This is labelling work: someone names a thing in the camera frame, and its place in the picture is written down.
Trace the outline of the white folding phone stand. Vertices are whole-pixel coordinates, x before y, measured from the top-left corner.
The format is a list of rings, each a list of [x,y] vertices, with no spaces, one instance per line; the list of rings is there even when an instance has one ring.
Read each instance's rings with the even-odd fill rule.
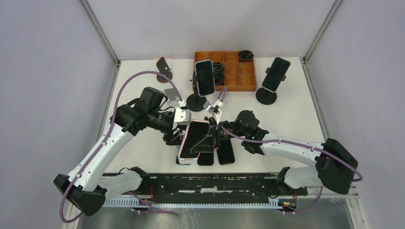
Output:
[[[178,106],[179,105],[179,97],[176,91],[173,88],[165,89],[164,94],[167,96],[167,105],[168,106]]]

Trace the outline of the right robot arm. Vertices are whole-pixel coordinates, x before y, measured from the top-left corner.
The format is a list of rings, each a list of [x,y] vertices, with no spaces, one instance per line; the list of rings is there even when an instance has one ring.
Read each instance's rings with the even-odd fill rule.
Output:
[[[276,181],[276,189],[287,195],[306,186],[323,186],[337,194],[347,195],[352,183],[363,180],[358,161],[336,139],[325,142],[305,142],[276,135],[262,129],[259,120],[249,110],[241,111],[234,121],[218,122],[205,117],[208,133],[214,133],[217,146],[223,140],[241,140],[251,154],[277,156],[304,164],[303,167],[284,167]]]

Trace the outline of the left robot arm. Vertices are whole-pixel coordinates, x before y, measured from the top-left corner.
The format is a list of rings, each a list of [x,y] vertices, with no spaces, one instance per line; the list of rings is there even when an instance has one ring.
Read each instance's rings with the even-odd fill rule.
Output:
[[[191,112],[180,101],[181,108],[173,112],[161,109],[167,96],[152,87],[143,89],[141,96],[117,107],[110,119],[107,130],[96,145],[68,175],[58,174],[55,186],[81,214],[92,216],[105,201],[129,191],[145,194],[149,191],[149,175],[138,167],[103,179],[102,176],[121,149],[137,135],[149,127],[164,134],[168,144],[175,138],[175,128],[191,120]]]

